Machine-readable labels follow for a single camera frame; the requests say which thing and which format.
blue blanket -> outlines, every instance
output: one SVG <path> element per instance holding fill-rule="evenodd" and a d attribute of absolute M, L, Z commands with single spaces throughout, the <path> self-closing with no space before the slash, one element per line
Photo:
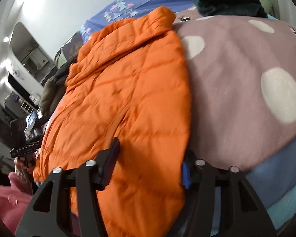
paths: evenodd
<path fill-rule="evenodd" d="M 192 0 L 116 0 L 87 20 L 81 27 L 80 33 L 83 41 L 86 42 L 92 33 L 114 21 L 139 18 L 159 6 L 167 6 L 173 12 L 180 12 L 193 5 Z"/>

hand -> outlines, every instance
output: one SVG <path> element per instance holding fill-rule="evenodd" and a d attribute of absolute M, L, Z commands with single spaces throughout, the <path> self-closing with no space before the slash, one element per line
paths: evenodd
<path fill-rule="evenodd" d="M 31 156 L 32 156 L 32 161 L 36 161 L 35 153 L 33 153 Z M 25 166 L 24 161 L 20 160 L 19 158 L 14 159 L 14 164 L 15 164 L 15 167 L 18 168 L 20 171 L 22 171 L 22 169 L 25 169 L 29 174 L 31 175 L 33 174 L 35 164 L 28 163 L 27 166 Z"/>

jacket sleeve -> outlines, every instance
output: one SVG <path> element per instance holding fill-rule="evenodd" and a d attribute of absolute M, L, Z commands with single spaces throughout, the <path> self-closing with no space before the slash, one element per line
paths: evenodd
<path fill-rule="evenodd" d="M 31 183 L 29 183 L 29 182 L 27 183 L 26 181 L 22 180 L 14 172 L 11 172 L 9 174 L 9 179 L 10 179 L 10 182 L 11 182 L 11 189 L 33 195 Z"/>

